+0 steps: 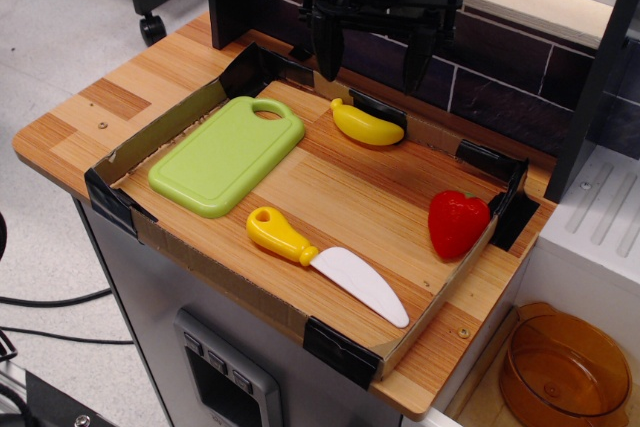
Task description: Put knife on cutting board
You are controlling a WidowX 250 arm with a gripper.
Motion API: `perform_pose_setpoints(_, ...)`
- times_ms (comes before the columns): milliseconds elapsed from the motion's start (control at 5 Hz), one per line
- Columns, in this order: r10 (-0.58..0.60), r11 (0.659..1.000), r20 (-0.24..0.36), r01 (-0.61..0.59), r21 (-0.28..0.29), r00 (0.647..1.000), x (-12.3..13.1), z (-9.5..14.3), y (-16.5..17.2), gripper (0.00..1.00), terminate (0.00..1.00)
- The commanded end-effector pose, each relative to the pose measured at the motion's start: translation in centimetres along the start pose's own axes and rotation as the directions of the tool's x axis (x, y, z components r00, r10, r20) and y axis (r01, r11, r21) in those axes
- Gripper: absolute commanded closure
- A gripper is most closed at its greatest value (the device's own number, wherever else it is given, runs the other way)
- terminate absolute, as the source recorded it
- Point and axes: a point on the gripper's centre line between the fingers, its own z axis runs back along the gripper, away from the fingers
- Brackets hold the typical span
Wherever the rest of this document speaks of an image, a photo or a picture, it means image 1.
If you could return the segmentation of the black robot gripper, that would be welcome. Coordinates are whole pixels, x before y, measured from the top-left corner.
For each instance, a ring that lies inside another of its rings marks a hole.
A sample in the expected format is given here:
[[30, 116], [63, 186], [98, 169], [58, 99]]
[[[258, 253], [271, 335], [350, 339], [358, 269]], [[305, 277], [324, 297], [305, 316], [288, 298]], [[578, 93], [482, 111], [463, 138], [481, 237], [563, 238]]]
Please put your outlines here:
[[452, 38], [462, 0], [302, 0], [299, 19], [311, 27], [320, 74], [334, 81], [342, 66], [342, 28], [409, 36], [403, 63], [406, 95], [419, 89], [436, 37]]

